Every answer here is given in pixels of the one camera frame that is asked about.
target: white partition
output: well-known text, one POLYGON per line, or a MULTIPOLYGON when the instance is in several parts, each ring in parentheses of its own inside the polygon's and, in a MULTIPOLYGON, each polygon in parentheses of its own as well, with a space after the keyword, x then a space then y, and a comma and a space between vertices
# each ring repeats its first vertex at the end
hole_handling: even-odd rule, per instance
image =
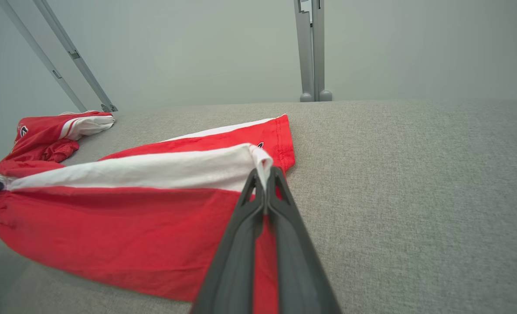
POLYGON ((517 0, 326 0, 334 100, 517 99, 517 0))
POLYGON ((48 0, 119 110, 297 102, 290 0, 48 0))

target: folded red jersey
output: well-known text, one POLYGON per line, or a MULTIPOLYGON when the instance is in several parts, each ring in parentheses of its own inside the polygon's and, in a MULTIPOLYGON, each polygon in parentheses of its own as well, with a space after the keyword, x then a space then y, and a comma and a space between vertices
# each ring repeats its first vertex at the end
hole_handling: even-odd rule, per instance
MULTIPOLYGON (((72 142, 86 129, 109 128, 113 117, 59 117, 53 125, 21 121, 15 149, 0 163, 0 237, 44 265, 144 294, 193 301, 247 175, 256 168, 265 182, 273 165, 287 171, 295 163, 283 115, 65 167, 57 162, 77 149, 72 142)), ((275 313, 275 239, 267 227, 255 265, 255 313, 275 313)))

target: gray fabric surface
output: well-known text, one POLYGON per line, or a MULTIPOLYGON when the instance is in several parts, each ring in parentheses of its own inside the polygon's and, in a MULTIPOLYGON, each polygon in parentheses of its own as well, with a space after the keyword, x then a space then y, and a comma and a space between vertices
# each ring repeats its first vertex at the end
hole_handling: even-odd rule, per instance
MULTIPOLYGON (((517 102, 355 101, 119 111, 65 164, 287 113, 288 183, 345 313, 517 313, 517 102)), ((0 312, 187 313, 0 241, 0 312)))

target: gray carpet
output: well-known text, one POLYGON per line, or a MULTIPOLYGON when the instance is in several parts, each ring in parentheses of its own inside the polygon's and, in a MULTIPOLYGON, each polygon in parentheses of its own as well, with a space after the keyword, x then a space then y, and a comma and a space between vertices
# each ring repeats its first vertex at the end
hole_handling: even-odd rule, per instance
MULTIPOLYGON (((65 164, 287 113, 288 183, 346 313, 517 313, 517 102, 355 101, 115 114, 65 164)), ((187 313, 0 241, 0 313, 187 313)))

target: red garment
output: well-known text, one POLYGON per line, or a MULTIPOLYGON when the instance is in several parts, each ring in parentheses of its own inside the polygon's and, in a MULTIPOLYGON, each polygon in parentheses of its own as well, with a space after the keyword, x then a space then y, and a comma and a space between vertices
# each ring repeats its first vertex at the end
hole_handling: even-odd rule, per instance
MULTIPOLYGON (((249 172, 256 167, 265 175, 272 164, 287 171, 294 163, 284 115, 21 179, 0 174, 6 183, 0 237, 59 270, 193 301, 249 172)), ((255 269, 255 313, 275 313, 275 239, 268 227, 257 240, 255 269)))

